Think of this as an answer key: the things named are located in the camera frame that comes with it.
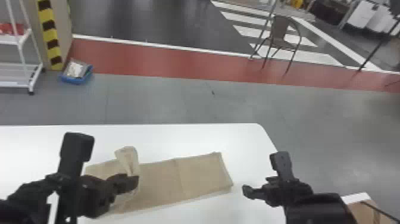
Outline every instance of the red floor stripe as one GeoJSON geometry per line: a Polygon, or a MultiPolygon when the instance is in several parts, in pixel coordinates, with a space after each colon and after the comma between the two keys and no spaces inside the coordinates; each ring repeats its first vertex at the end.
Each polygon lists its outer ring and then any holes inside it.
{"type": "Polygon", "coordinates": [[[294,62],[285,75],[281,60],[261,70],[262,60],[82,39],[73,41],[70,57],[93,64],[95,73],[400,92],[400,82],[385,87],[400,80],[395,74],[294,62]]]}

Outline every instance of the beige cloth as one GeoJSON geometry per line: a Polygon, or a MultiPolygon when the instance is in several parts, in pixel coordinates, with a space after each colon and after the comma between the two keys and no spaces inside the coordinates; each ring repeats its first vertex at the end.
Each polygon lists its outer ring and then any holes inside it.
{"type": "MultiPolygon", "coordinates": [[[[373,200],[366,200],[366,203],[374,207],[378,207],[377,204],[373,200]]],[[[365,204],[362,203],[352,203],[347,205],[353,213],[353,216],[358,224],[391,224],[393,223],[390,218],[386,217],[383,214],[369,208],[365,204]]]]}
{"type": "Polygon", "coordinates": [[[115,153],[116,160],[89,166],[85,170],[86,174],[102,179],[116,173],[128,173],[126,170],[140,170],[140,192],[125,195],[124,200],[116,200],[110,213],[148,209],[215,192],[224,193],[233,186],[221,153],[145,163],[137,168],[135,165],[137,152],[136,150],[131,152],[136,154],[136,157],[129,156],[130,150],[125,150],[124,156],[117,153],[118,150],[115,153]]]}
{"type": "Polygon", "coordinates": [[[124,203],[138,194],[140,190],[140,166],[138,152],[134,147],[124,147],[114,152],[116,160],[94,164],[85,168],[85,174],[106,180],[117,173],[126,173],[128,176],[139,176],[139,185],[131,192],[117,195],[115,202],[110,206],[109,213],[120,210],[124,203]]]}

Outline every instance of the chair leg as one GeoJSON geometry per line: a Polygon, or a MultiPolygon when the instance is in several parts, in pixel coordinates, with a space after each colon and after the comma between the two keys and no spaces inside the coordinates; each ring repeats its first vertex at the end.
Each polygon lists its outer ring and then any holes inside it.
{"type": "Polygon", "coordinates": [[[271,47],[272,47],[272,40],[271,40],[271,42],[270,42],[270,47],[268,48],[267,55],[265,56],[264,63],[262,64],[262,68],[265,67],[265,63],[267,62],[268,54],[270,54],[271,47]]]}
{"type": "Polygon", "coordinates": [[[278,53],[278,51],[279,51],[280,49],[281,49],[281,48],[276,49],[276,51],[271,55],[270,58],[273,58],[273,57],[275,56],[275,54],[278,53]]]}
{"type": "Polygon", "coordinates": [[[287,65],[285,74],[289,71],[289,68],[290,68],[290,66],[292,65],[293,58],[295,57],[296,51],[293,52],[293,54],[292,54],[292,58],[290,59],[290,62],[289,62],[289,64],[287,65]]]}
{"type": "Polygon", "coordinates": [[[257,53],[258,53],[258,51],[260,50],[261,46],[264,45],[264,43],[265,43],[265,41],[266,41],[267,39],[268,39],[268,38],[265,38],[265,39],[260,43],[260,45],[258,46],[258,48],[255,50],[254,54],[257,54],[257,53]]]}

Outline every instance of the white floor line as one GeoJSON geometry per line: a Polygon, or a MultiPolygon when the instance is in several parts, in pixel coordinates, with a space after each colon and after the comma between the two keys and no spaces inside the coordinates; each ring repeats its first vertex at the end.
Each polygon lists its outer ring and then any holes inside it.
{"type": "Polygon", "coordinates": [[[243,7],[243,6],[238,6],[238,5],[232,5],[224,2],[217,2],[217,1],[211,1],[216,7],[218,8],[226,8],[228,10],[233,10],[233,11],[240,11],[244,13],[251,13],[251,14],[256,14],[256,15],[262,15],[262,16],[270,16],[270,12],[268,11],[263,11],[263,10],[256,10],[253,8],[248,8],[248,7],[243,7]]]}
{"type": "MultiPolygon", "coordinates": [[[[326,42],[328,42],[331,45],[333,45],[338,50],[342,51],[344,54],[346,54],[347,56],[349,56],[350,58],[355,60],[357,63],[362,64],[365,61],[364,57],[360,56],[359,54],[354,52],[352,49],[348,48],[344,44],[340,43],[336,39],[334,39],[331,36],[329,36],[328,34],[322,32],[320,29],[316,28],[311,23],[305,21],[302,18],[296,18],[296,17],[292,17],[292,18],[294,20],[296,20],[298,23],[300,23],[301,25],[303,25],[304,27],[306,27],[307,29],[309,29],[310,31],[314,32],[317,36],[319,36],[322,39],[324,39],[326,42]]],[[[367,69],[371,69],[371,70],[374,70],[374,71],[381,71],[381,69],[379,67],[375,66],[371,62],[368,62],[365,66],[366,66],[367,69]]]]}
{"type": "MultiPolygon", "coordinates": [[[[227,12],[221,12],[221,13],[222,13],[222,15],[225,16],[225,18],[227,20],[239,21],[239,22],[243,22],[243,23],[251,23],[251,24],[263,26],[263,25],[265,25],[265,21],[266,21],[261,18],[255,18],[255,17],[251,17],[251,16],[247,16],[247,15],[239,15],[239,14],[227,13],[227,12]]],[[[289,26],[288,30],[295,31],[295,29],[291,28],[290,26],[289,26]]]]}
{"type": "MultiPolygon", "coordinates": [[[[276,48],[271,48],[270,51],[270,56],[275,52],[276,48]]],[[[262,56],[265,57],[267,55],[268,51],[268,46],[262,46],[258,53],[262,56]]],[[[285,50],[280,50],[278,53],[273,58],[277,59],[283,59],[283,60],[290,60],[292,57],[292,52],[291,51],[285,51],[285,50]]],[[[336,59],[334,59],[332,56],[329,54],[322,54],[322,53],[316,53],[316,52],[309,52],[309,51],[301,51],[297,50],[295,58],[293,59],[294,61],[300,61],[300,62],[307,62],[307,63],[314,63],[314,64],[324,64],[324,65],[330,65],[330,66],[339,66],[343,67],[343,64],[338,62],[336,59]]]]}
{"type": "MultiPolygon", "coordinates": [[[[359,68],[359,67],[354,67],[354,66],[345,66],[345,67],[346,67],[346,69],[351,69],[351,70],[358,70],[358,68],[359,68]]],[[[362,70],[363,70],[363,71],[376,71],[376,70],[371,70],[371,69],[367,69],[367,68],[363,68],[362,70]]],[[[378,72],[381,72],[381,73],[388,73],[388,74],[398,74],[398,75],[400,75],[400,72],[399,72],[399,71],[380,70],[380,71],[378,71],[378,72]]]]}
{"type": "MultiPolygon", "coordinates": [[[[258,38],[260,36],[261,30],[260,29],[255,29],[255,28],[250,28],[250,27],[244,27],[244,26],[233,26],[242,36],[250,36],[252,38],[258,38]]],[[[270,36],[270,32],[268,30],[264,31],[262,34],[262,38],[267,38],[270,36]]],[[[285,40],[288,41],[289,43],[294,43],[297,44],[299,42],[299,36],[296,35],[290,35],[287,34],[285,35],[285,40]]],[[[307,46],[313,46],[316,47],[314,43],[312,43],[309,39],[303,37],[301,39],[301,45],[307,45],[307,46]]]]}
{"type": "Polygon", "coordinates": [[[202,53],[209,53],[209,54],[220,54],[220,55],[228,55],[228,56],[236,56],[236,57],[250,57],[249,54],[243,53],[236,53],[236,52],[228,52],[228,51],[214,51],[209,49],[200,49],[200,48],[190,48],[186,46],[174,46],[174,45],[166,45],[160,43],[148,43],[148,42],[140,42],[140,41],[128,41],[122,39],[113,39],[113,38],[102,38],[99,36],[87,36],[87,35],[80,35],[74,34],[73,38],[76,39],[86,39],[91,41],[103,41],[103,42],[110,42],[110,43],[123,43],[128,45],[140,45],[140,46],[151,46],[155,48],[167,48],[167,49],[176,49],[182,51],[195,51],[195,52],[202,52],[202,53]]]}

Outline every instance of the shelf rack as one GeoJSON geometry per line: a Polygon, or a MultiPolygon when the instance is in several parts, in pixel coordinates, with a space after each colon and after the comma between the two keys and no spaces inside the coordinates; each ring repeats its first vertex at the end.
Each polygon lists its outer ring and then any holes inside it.
{"type": "MultiPolygon", "coordinates": [[[[7,5],[8,14],[10,15],[12,29],[14,33],[17,33],[17,26],[15,25],[15,18],[10,0],[5,0],[5,3],[7,5]]],[[[20,55],[21,63],[0,63],[0,87],[27,88],[28,94],[33,95],[33,88],[43,70],[43,61],[40,57],[38,45],[32,32],[23,1],[19,0],[19,3],[28,28],[25,30],[24,35],[0,35],[0,45],[15,45],[20,55]],[[39,64],[26,64],[23,47],[29,37],[33,40],[39,64]]]]}

